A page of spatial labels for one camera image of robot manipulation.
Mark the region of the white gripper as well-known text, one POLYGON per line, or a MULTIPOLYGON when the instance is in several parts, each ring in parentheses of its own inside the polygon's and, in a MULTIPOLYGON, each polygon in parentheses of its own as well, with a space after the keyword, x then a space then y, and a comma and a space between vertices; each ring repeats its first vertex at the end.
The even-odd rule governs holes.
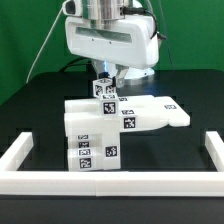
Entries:
POLYGON ((97 78, 107 78, 106 62, 116 64, 115 85, 124 86, 128 67, 153 67, 159 59, 157 20, 128 0, 65 0, 67 46, 91 59, 97 78))

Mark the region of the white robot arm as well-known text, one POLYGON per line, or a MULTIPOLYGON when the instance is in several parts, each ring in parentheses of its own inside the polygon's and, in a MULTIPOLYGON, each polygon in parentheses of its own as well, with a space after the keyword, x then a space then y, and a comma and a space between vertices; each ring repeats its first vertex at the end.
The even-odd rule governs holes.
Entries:
POLYGON ((118 88, 124 86, 129 69, 145 70, 158 62, 156 17, 134 7, 132 0, 65 0, 62 10, 70 52, 95 65, 113 64, 118 88))

